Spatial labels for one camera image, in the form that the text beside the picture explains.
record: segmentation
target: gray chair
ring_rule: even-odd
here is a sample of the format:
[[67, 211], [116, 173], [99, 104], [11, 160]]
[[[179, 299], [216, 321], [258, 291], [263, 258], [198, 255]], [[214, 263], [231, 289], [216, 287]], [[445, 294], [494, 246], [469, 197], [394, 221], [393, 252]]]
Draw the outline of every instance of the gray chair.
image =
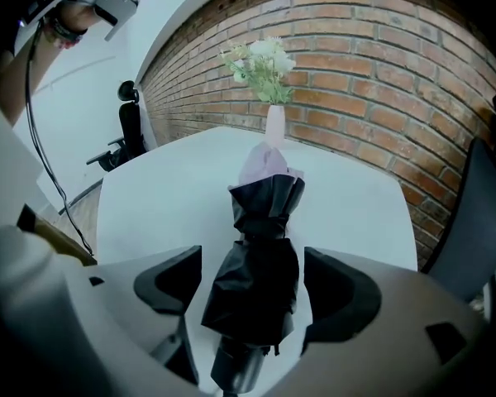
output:
[[451, 218], [422, 269], [471, 301], [496, 271], [496, 157], [479, 138], [470, 144]]

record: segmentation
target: bracelet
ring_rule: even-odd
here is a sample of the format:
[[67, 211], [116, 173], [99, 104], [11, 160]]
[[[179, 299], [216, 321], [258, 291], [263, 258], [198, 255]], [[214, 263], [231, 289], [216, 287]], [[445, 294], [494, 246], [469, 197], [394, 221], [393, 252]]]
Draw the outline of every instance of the bracelet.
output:
[[55, 47], [60, 49], [70, 49], [81, 41], [87, 30], [79, 33], [70, 31], [59, 19], [56, 11], [51, 11], [44, 18], [42, 31], [46, 39]]

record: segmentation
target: black cable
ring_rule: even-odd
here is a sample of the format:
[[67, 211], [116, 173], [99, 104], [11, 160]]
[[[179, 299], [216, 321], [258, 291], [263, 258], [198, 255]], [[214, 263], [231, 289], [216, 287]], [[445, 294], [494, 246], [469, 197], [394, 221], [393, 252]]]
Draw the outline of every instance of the black cable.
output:
[[72, 215], [69, 212], [69, 205], [68, 205], [68, 199], [66, 197], [66, 193], [64, 192], [64, 190], [60, 186], [59, 181], [57, 181], [57, 178], [55, 177], [54, 171], [51, 169], [50, 162], [48, 161], [48, 158], [44, 152], [44, 148], [42, 147], [41, 138], [39, 137], [39, 133], [36, 130], [35, 117], [33, 116], [33, 107], [31, 104], [31, 86], [30, 86], [31, 63], [33, 62], [33, 59], [35, 57], [36, 45], [38, 44], [39, 39], [41, 38], [43, 22], [44, 21], [41, 20], [39, 22], [39, 24], [37, 25], [35, 35], [33, 36], [33, 41], [31, 42], [30, 51], [29, 51], [28, 56], [27, 56], [26, 87], [25, 87], [27, 124], [28, 124], [29, 130], [30, 130], [31, 140], [33, 141], [33, 146], [35, 147], [37, 155], [41, 159], [42, 166], [44, 167], [44, 170], [46, 171], [46, 173], [50, 177], [51, 182], [53, 182], [60, 197], [63, 199], [64, 210], [66, 212], [66, 215], [68, 216], [68, 219], [71, 222], [72, 226], [74, 227], [75, 231], [78, 233], [79, 237], [81, 238], [81, 241], [83, 242], [84, 248], [88, 251], [90, 256], [93, 258], [92, 247], [88, 244], [88, 242], [84, 238], [83, 233], [81, 232], [81, 230], [79, 229], [79, 227], [75, 223], [74, 219], [72, 218]]

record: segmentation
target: hand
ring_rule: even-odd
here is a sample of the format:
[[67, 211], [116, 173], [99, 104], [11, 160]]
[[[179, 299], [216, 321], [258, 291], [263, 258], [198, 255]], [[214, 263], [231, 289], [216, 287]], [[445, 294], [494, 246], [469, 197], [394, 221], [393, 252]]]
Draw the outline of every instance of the hand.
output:
[[77, 3], [63, 3], [58, 7], [60, 20], [72, 32], [83, 32], [99, 21], [92, 6]]

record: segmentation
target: white table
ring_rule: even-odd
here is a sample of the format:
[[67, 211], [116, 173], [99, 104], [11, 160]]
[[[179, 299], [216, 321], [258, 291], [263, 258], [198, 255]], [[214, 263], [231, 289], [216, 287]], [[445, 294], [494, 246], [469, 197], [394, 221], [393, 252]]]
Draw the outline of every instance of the white table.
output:
[[[228, 185], [236, 185], [256, 132], [218, 127], [146, 153], [105, 176], [98, 209], [98, 260], [126, 261], [178, 247], [203, 247], [203, 280], [186, 313], [200, 388], [209, 377], [218, 334], [200, 326], [215, 274], [239, 232], [233, 227]], [[289, 166], [303, 170], [302, 200], [289, 221], [303, 277], [305, 246], [417, 269], [412, 224], [398, 182], [369, 166], [296, 141], [281, 149]], [[297, 361], [312, 321], [308, 294], [298, 289], [294, 332], [281, 355], [265, 358], [257, 386], [262, 395]]]

